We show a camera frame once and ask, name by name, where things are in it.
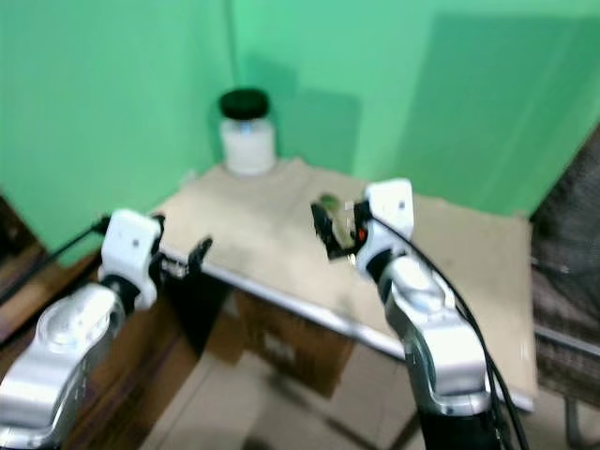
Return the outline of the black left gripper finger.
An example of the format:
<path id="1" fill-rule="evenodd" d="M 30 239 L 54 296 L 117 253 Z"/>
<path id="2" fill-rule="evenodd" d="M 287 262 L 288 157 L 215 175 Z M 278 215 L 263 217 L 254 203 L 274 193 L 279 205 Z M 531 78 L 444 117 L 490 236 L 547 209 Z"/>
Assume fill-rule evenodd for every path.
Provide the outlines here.
<path id="1" fill-rule="evenodd" d="M 200 276 L 204 273 L 204 261 L 207 253 L 213 247 L 213 236 L 205 236 L 204 239 L 194 246 L 187 256 L 187 275 L 189 278 Z"/>

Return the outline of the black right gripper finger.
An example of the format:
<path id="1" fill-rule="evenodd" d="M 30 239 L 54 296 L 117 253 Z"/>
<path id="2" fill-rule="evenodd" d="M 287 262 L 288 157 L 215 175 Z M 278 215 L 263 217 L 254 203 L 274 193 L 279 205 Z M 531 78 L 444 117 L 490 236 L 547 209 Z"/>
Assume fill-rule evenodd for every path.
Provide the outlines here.
<path id="1" fill-rule="evenodd" d="M 314 232 L 316 232 L 318 239 L 322 241 L 326 257 L 330 261 L 343 258 L 343 247 L 338 242 L 335 221 L 329 209 L 320 202 L 313 202 L 311 214 L 313 216 Z"/>

